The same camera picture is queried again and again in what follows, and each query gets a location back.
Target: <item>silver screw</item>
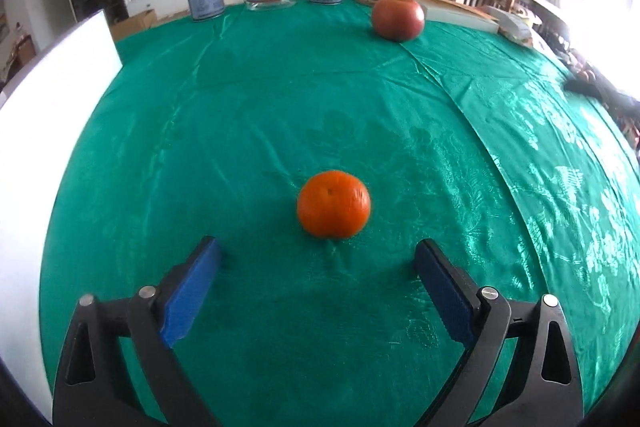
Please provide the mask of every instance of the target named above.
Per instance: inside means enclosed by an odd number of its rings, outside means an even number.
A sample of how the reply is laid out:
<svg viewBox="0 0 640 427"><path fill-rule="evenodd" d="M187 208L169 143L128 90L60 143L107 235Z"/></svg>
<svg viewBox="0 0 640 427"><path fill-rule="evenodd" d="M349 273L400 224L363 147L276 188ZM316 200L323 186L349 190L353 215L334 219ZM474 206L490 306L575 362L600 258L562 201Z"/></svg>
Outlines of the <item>silver screw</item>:
<svg viewBox="0 0 640 427"><path fill-rule="evenodd" d="M156 288L154 286L142 286L138 295L140 295L143 299L150 299L156 294Z"/></svg>
<svg viewBox="0 0 640 427"><path fill-rule="evenodd" d="M91 293L84 294L78 301L81 306L88 306L94 303L94 296Z"/></svg>
<svg viewBox="0 0 640 427"><path fill-rule="evenodd" d="M491 288L491 286L485 286L480 290L480 293L485 299L489 299L490 301L495 301L500 295L498 290L495 288Z"/></svg>
<svg viewBox="0 0 640 427"><path fill-rule="evenodd" d="M558 306L558 297L555 295L551 295L551 293L547 293L543 296L542 301L549 306L550 308L555 308Z"/></svg>

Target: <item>tangerine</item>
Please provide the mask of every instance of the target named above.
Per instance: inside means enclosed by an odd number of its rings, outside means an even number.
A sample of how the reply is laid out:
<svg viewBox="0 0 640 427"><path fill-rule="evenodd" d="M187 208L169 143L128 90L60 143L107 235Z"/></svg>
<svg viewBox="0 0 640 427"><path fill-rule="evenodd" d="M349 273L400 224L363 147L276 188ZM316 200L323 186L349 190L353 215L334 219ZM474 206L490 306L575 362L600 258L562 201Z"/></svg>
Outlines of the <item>tangerine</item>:
<svg viewBox="0 0 640 427"><path fill-rule="evenodd" d="M351 237L364 228L370 213L367 187L342 171L316 174L308 179L298 196L298 219L316 237Z"/></svg>

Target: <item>cardboard box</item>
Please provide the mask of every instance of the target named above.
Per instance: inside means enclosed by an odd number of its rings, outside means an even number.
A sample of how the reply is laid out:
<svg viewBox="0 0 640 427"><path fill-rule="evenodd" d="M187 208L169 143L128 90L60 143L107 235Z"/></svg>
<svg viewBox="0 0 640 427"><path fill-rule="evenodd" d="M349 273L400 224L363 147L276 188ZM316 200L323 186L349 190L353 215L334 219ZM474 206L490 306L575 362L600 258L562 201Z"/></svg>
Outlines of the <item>cardboard box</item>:
<svg viewBox="0 0 640 427"><path fill-rule="evenodd" d="M125 37L148 30L157 22L156 10L146 10L110 26L111 37L113 37L114 42L118 42Z"/></svg>

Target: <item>orange fruit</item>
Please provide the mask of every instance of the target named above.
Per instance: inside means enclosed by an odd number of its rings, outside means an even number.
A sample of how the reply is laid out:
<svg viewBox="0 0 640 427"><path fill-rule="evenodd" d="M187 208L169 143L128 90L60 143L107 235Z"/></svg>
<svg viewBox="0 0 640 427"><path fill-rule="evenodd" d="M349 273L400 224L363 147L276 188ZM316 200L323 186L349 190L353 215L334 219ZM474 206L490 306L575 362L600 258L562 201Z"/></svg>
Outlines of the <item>orange fruit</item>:
<svg viewBox="0 0 640 427"><path fill-rule="evenodd" d="M298 219L316 237L351 237L363 229L370 213L367 187L342 171L316 174L298 196Z"/></svg>

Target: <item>red apple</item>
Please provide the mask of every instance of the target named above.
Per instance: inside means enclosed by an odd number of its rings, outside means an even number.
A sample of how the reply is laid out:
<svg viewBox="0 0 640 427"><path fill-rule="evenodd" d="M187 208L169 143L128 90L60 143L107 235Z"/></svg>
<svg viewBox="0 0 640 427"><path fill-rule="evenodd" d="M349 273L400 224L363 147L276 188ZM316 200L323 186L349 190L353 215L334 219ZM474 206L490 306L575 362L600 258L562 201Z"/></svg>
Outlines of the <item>red apple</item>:
<svg viewBox="0 0 640 427"><path fill-rule="evenodd" d="M424 29L424 12L414 0L379 0L371 13L373 29L395 42L415 39Z"/></svg>

